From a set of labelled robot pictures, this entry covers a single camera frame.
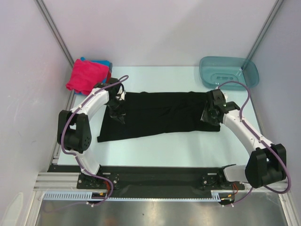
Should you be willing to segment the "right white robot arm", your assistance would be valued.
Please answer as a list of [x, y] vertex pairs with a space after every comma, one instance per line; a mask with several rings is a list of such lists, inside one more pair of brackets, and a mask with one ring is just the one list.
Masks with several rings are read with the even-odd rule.
[[218, 175], [217, 184], [228, 189], [235, 181], [247, 182], [253, 188], [267, 187], [287, 178], [286, 149], [274, 144], [256, 129], [242, 115], [242, 108], [235, 102], [227, 102], [220, 89], [206, 93], [206, 104], [201, 120], [211, 125], [223, 124], [237, 137], [249, 154], [246, 165], [230, 165]]

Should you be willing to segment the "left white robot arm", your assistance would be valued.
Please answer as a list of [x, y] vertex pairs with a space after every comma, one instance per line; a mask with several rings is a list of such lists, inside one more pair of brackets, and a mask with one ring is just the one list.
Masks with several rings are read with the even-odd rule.
[[85, 99], [71, 110], [62, 110], [58, 116], [57, 142], [62, 152], [75, 158], [80, 171], [88, 175], [87, 182], [93, 188], [103, 185], [104, 177], [99, 174], [100, 164], [94, 158], [90, 145], [92, 133], [90, 120], [102, 107], [109, 109], [109, 117], [125, 124], [125, 95], [123, 85], [129, 78], [110, 78], [107, 83], [98, 83]]

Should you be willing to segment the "black t shirt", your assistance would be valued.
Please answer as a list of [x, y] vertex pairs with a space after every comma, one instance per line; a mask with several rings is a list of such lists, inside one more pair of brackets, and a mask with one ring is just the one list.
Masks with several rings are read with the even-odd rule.
[[125, 96], [124, 123], [106, 109], [97, 137], [99, 143], [175, 132], [219, 132], [219, 125], [201, 120], [206, 105], [202, 92], [134, 93]]

